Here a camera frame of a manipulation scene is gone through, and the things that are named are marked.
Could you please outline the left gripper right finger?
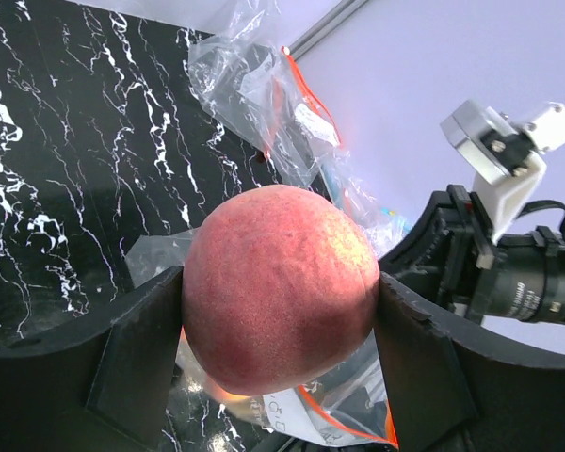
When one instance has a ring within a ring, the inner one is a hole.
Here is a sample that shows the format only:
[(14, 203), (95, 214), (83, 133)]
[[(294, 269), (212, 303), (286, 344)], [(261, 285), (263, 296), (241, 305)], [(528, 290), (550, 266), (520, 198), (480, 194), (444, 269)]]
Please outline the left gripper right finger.
[(486, 330), (380, 275), (379, 360), (402, 451), (565, 451), (565, 355)]

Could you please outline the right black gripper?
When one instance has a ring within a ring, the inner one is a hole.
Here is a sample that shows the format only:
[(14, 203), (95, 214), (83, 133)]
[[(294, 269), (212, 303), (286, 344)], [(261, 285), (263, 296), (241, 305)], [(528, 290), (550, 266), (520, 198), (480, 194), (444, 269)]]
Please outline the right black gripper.
[(474, 323), (488, 305), (477, 287), (498, 255), (483, 204), (464, 186), (431, 194), (421, 217), (379, 268), (422, 298)]

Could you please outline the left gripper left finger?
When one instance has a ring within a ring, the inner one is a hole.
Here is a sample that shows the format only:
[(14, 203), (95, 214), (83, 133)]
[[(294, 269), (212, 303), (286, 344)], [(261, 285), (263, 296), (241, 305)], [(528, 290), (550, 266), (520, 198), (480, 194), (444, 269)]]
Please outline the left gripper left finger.
[(154, 451), (182, 328), (172, 267), (87, 315), (0, 347), (0, 451)]

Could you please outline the clear bag orange zipper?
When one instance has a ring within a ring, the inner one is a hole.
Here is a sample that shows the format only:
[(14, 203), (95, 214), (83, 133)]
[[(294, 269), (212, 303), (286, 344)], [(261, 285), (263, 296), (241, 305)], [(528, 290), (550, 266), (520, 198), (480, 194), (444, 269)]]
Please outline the clear bag orange zipper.
[[(392, 221), (365, 231), (380, 258), (404, 238), (408, 229)], [(171, 266), (181, 265), (194, 232), (141, 236), (124, 258), (134, 286), (143, 285)], [(203, 390), (241, 420), (322, 446), (396, 443), (373, 331), (355, 352), (328, 373), (268, 395), (249, 397), (224, 391), (197, 363), (184, 330), (176, 364), (189, 377), (189, 389), (194, 386)]]

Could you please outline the orange-red peach top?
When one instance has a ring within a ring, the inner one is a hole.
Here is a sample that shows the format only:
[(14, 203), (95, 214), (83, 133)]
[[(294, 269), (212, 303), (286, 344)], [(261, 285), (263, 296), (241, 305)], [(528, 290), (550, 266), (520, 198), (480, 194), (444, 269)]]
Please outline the orange-red peach top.
[(329, 371), (366, 339), (379, 266), (364, 232), (314, 192), (256, 188), (215, 209), (184, 264), (185, 333), (202, 369), (239, 396)]

